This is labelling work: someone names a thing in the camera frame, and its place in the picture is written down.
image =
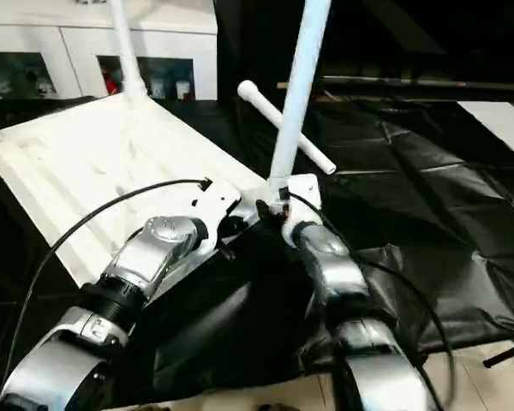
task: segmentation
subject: wire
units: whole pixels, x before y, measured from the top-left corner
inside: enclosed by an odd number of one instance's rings
[[[34,286],[36,285],[36,282],[38,281],[40,274],[42,273],[42,270],[44,269],[46,263],[51,258],[51,256],[53,256],[53,254],[55,254],[57,249],[60,248],[60,246],[62,246],[62,244],[64,242],[66,242],[66,240],[68,240],[68,238],[70,238],[70,236],[72,236],[80,227],[82,227],[83,225],[88,223],[91,219],[93,219],[94,217],[99,215],[101,212],[107,210],[108,208],[111,208],[112,206],[114,206],[122,201],[131,199],[132,197],[135,197],[136,195],[146,193],[147,191],[151,191],[156,188],[173,186],[176,184],[187,184],[187,183],[200,184],[201,188],[205,188],[206,185],[209,184],[210,182],[204,181],[204,180],[189,180],[189,179],[172,180],[169,182],[159,182],[159,183],[156,183],[156,184],[153,184],[150,186],[146,186],[143,188],[138,188],[134,191],[123,194],[107,203],[104,203],[102,206],[96,208],[95,210],[93,210],[92,212],[87,214],[78,223],[76,223],[70,229],[68,229],[67,232],[65,232],[65,234],[61,235],[61,237],[59,237],[59,239],[53,244],[53,246],[51,246],[48,253],[44,256],[44,258],[40,262],[38,269],[34,272],[33,279],[31,280],[31,283],[27,289],[27,293],[25,294],[25,300],[23,301],[23,306],[21,307],[21,312],[19,313],[19,318],[17,319],[17,324],[15,326],[14,335],[11,339],[11,345],[9,346],[8,361],[6,362],[6,368],[3,373],[3,380],[2,380],[2,383],[0,384],[0,396],[2,395],[2,391],[3,391],[4,386],[6,385],[6,381],[8,380],[9,369],[11,368],[11,361],[13,360],[13,356],[14,356],[14,352],[15,352],[15,345],[17,344],[17,339],[19,338],[19,333],[21,331],[23,319],[27,312],[28,302],[30,301],[31,296],[33,295]]]
[[[135,238],[135,237],[136,237],[136,236],[137,236],[137,235],[138,235],[142,230],[143,230],[143,228],[142,228],[142,227],[139,227],[136,231],[134,231],[133,233],[131,233],[131,234],[129,235],[129,237],[126,239],[126,241],[125,241],[125,242],[128,242],[128,241],[130,241],[130,240],[133,240],[133,239],[134,239],[134,238]]]
[[[446,409],[450,408],[451,405],[453,404],[453,402],[455,401],[455,390],[456,390],[456,386],[457,386],[457,375],[455,372],[455,356],[453,355],[453,348],[452,348],[449,340],[447,339],[447,335],[445,333],[445,328],[442,325],[442,322],[439,319],[438,314],[432,308],[430,303],[427,301],[427,298],[408,278],[404,277],[400,272],[394,271],[384,265],[375,263],[374,261],[359,255],[356,252],[356,250],[350,245],[350,243],[346,240],[346,238],[344,238],[343,233],[341,233],[335,227],[335,225],[333,225],[333,223],[330,221],[330,219],[327,218],[327,216],[321,210],[319,210],[317,207],[315,207],[308,200],[306,200],[302,196],[300,196],[298,194],[294,194],[294,193],[290,193],[290,196],[293,197],[294,199],[301,201],[305,206],[307,206],[312,211],[314,211],[316,214],[318,214],[320,216],[320,218],[324,221],[326,226],[328,226],[328,228],[333,232],[333,234],[335,234],[337,237],[339,237],[341,239],[341,241],[344,243],[344,245],[349,249],[352,258],[354,258],[354,260],[356,262],[360,261],[362,264],[365,264],[370,267],[381,270],[381,271],[385,272],[386,274],[389,274],[389,275],[395,277],[396,279],[398,279],[405,287],[407,287],[413,293],[413,295],[416,297],[416,299],[419,301],[419,303],[426,309],[428,315],[430,315],[430,319],[432,320],[432,322],[434,323],[434,326],[438,330],[439,337],[440,337],[442,343],[444,344],[444,349],[447,353],[448,368],[449,368],[449,375],[448,375],[448,379],[449,379],[448,383],[449,384],[448,384],[447,399],[445,400],[444,406],[442,406],[442,404],[439,400],[439,397],[438,397],[438,393],[436,392],[436,389],[433,387],[432,381],[430,380],[430,377],[427,375],[427,373],[425,372],[422,365],[418,365],[418,366],[416,366],[416,368],[417,368],[417,371],[421,374],[425,385],[430,390],[430,394],[433,398],[436,408],[438,410],[442,410],[444,408],[446,408]]]

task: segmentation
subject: black tarp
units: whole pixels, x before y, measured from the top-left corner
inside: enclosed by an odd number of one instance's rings
[[[267,175],[277,130],[252,108],[164,106]],[[457,347],[514,337],[514,153],[503,142],[454,103],[311,104],[304,132],[338,172],[324,176],[301,154],[296,172],[319,176],[325,213],[359,253],[411,279]],[[234,262],[213,258],[147,309],[119,372],[119,403],[270,384],[331,365],[327,333],[305,314],[312,288],[296,254],[261,226],[232,247]],[[408,290],[363,269],[409,341],[440,350]],[[43,333],[37,323],[27,327]]]

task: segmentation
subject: white pipe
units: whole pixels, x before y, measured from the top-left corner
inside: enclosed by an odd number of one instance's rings
[[[287,187],[287,179],[293,170],[331,3],[331,0],[305,2],[285,97],[284,120],[276,139],[271,174],[268,177],[273,191]]]
[[[252,81],[241,82],[238,86],[238,95],[251,103],[260,114],[265,116],[277,128],[282,126],[282,113],[260,93],[259,88]],[[303,133],[299,133],[299,148],[326,174],[333,174],[337,169],[337,166]]]
[[[123,72],[123,90],[129,98],[145,97],[146,87],[143,79],[140,77],[137,56],[131,43],[129,27],[123,9],[123,0],[110,1],[114,30],[118,40],[120,65]]]

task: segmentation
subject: cabinet door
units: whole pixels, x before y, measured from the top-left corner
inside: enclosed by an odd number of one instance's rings
[[[0,26],[0,98],[80,96],[58,27]]]
[[[119,91],[122,71],[114,30],[62,27],[84,95]],[[132,30],[141,76],[149,94],[164,99],[217,99],[214,34]]]

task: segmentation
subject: floor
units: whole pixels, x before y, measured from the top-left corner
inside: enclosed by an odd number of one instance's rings
[[[513,345],[497,342],[456,351],[457,397],[451,411],[514,411],[514,359],[486,369],[481,362]],[[447,387],[444,354],[432,355],[426,365],[440,397]],[[159,404],[170,411],[257,411],[263,404],[285,404],[278,410],[334,411],[328,376],[320,375],[268,387],[199,396]]]
[[[497,342],[456,352],[458,390],[451,411],[514,411],[514,359],[490,369],[481,364],[513,345],[512,342]],[[429,358],[425,369],[441,395],[446,387],[444,355]]]

